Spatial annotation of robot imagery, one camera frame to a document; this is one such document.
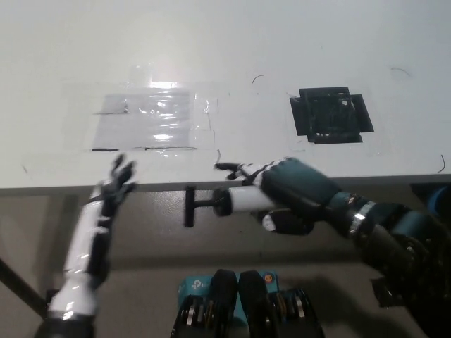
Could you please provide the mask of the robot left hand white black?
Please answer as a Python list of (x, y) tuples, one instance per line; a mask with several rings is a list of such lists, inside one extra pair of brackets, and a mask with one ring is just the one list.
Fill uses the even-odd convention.
[(63, 284), (50, 301), (48, 317), (75, 320), (97, 314), (97, 289), (108, 275), (113, 222), (136, 188), (134, 173), (135, 162), (119, 154), (108, 177), (94, 186), (75, 225), (63, 266)]

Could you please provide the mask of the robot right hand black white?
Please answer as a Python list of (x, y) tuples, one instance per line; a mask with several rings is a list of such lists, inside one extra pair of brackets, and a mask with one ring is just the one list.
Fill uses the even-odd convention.
[(265, 165), (217, 163), (228, 170), (228, 180), (241, 178), (255, 186), (280, 208), (257, 213), (263, 228), (279, 234), (306, 235), (312, 225), (327, 222), (346, 237), (352, 221), (348, 218), (345, 193), (323, 173), (296, 158), (283, 158)]

